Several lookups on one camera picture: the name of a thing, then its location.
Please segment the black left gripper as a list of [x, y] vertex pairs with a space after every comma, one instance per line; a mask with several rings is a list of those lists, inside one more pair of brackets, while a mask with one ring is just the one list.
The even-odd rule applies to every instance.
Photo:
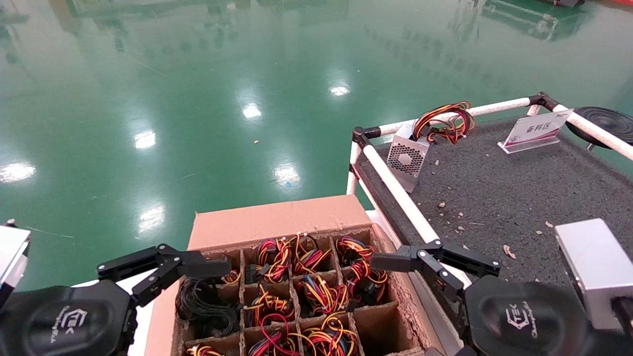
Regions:
[[[134, 341], [136, 307], [145, 307], [181, 277], [224, 277], [228, 257], [158, 245], [97, 266], [100, 282], [13, 293], [1, 309], [3, 356], [124, 356]], [[133, 287], [116, 283], [153, 270]]]

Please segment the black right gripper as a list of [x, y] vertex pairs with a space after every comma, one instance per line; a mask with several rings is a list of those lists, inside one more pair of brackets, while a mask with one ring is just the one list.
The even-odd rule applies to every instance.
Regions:
[[434, 240], [371, 255], [371, 268], [419, 272], [454, 302], [464, 284], [450, 266], [483, 277], [465, 289], [465, 345], [479, 356], [596, 356], [599, 344], [575, 291], [542, 282], [497, 278], [501, 263], [452, 243]]

